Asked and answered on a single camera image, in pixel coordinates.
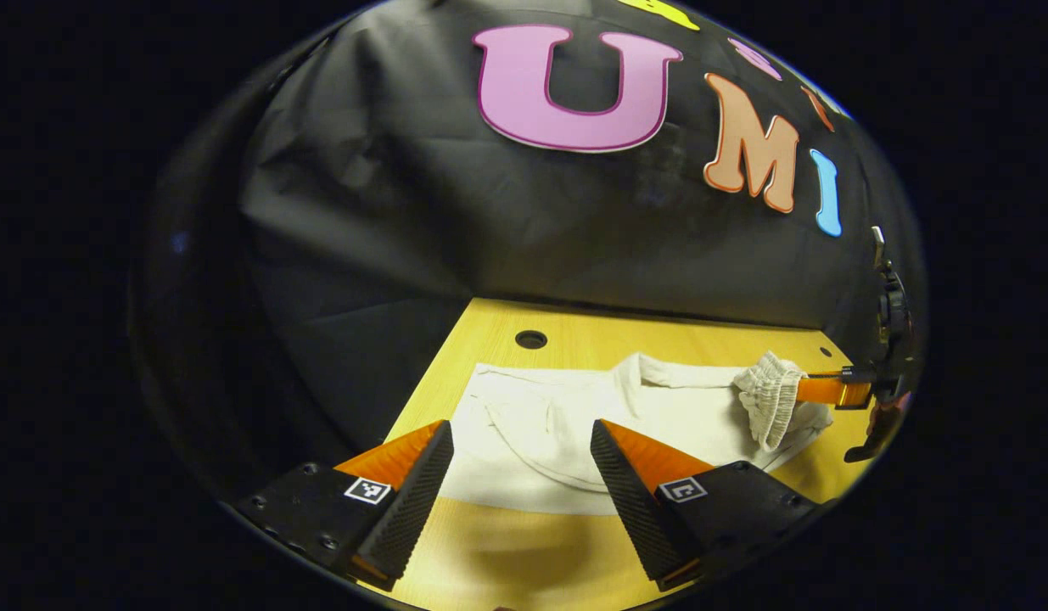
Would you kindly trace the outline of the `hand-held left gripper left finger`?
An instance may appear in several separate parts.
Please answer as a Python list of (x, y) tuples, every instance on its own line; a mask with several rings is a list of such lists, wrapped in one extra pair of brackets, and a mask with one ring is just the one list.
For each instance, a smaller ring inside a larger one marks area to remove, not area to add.
[(227, 510), (304, 568), (389, 592), (410, 568), (454, 455), (442, 418), (356, 455), (299, 457), (242, 485)]

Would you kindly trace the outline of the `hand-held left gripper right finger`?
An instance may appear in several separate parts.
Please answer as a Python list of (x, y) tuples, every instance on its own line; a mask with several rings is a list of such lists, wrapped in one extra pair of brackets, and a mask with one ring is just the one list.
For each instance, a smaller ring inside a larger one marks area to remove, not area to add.
[(713, 584), (776, 552), (823, 512), (748, 461), (720, 467), (609, 420), (590, 452), (647, 579)]

